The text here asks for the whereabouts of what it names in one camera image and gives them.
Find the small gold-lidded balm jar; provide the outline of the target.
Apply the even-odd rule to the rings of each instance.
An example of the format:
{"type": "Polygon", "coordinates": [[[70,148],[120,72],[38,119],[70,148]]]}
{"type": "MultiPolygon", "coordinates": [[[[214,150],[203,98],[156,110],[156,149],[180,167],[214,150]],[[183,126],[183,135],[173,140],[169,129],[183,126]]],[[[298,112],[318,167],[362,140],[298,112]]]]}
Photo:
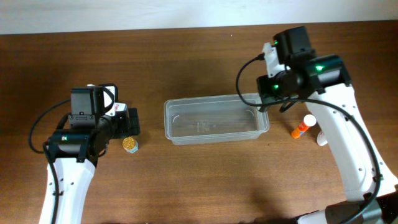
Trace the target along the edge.
{"type": "Polygon", "coordinates": [[[123,139],[122,144],[124,150],[131,154],[135,153],[139,149],[138,142],[132,137],[123,139]]]}

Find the white Panadol medicine box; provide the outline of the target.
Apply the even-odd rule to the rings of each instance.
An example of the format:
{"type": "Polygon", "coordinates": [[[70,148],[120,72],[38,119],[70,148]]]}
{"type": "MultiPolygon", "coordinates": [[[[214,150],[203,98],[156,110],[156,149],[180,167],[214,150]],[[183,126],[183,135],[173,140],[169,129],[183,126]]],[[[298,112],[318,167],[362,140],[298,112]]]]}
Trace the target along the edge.
{"type": "Polygon", "coordinates": [[[127,104],[125,104],[125,103],[115,103],[113,105],[114,112],[120,112],[120,111],[126,111],[126,110],[127,110],[127,104]]]}

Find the orange glue stick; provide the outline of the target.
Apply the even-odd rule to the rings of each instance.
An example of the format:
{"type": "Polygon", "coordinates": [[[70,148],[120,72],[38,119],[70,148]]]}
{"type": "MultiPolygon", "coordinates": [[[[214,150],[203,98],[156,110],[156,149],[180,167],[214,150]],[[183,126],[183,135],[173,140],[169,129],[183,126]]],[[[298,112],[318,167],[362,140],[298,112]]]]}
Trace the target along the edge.
{"type": "Polygon", "coordinates": [[[316,125],[316,117],[312,114],[305,115],[303,121],[291,132],[291,136],[298,139],[302,134],[304,134],[309,128],[316,125]]]}

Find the white plastic bottle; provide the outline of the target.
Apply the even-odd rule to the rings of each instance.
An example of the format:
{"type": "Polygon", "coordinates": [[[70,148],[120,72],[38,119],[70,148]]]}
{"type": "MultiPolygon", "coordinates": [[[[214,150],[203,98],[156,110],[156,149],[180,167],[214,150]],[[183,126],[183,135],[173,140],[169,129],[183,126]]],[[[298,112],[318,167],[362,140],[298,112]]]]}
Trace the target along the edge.
{"type": "Polygon", "coordinates": [[[325,136],[325,134],[324,134],[323,131],[320,131],[320,132],[318,133],[318,136],[317,136],[317,144],[318,144],[319,146],[325,146],[325,145],[328,144],[328,141],[327,141],[326,136],[325,136]]]}

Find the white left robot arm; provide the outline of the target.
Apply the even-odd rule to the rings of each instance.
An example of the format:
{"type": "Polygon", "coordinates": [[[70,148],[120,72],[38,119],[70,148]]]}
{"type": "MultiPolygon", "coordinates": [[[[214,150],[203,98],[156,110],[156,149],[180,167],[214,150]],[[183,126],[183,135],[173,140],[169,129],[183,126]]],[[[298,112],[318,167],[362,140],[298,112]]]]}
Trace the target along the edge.
{"type": "Polygon", "coordinates": [[[136,108],[107,114],[66,114],[44,142],[47,188],[40,223],[80,223],[98,159],[109,142],[140,134],[136,108]]]}

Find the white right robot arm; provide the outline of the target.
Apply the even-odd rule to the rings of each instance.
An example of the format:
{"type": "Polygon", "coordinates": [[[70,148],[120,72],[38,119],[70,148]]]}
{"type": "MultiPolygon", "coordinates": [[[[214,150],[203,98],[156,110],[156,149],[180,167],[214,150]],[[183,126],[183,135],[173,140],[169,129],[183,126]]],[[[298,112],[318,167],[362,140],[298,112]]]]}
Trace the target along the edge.
{"type": "Polygon", "coordinates": [[[268,74],[257,79],[260,108],[305,103],[316,118],[338,166],[345,202],[291,219],[292,223],[394,223],[397,177],[378,153],[359,112],[354,88],[337,55],[259,54],[268,74]]]}

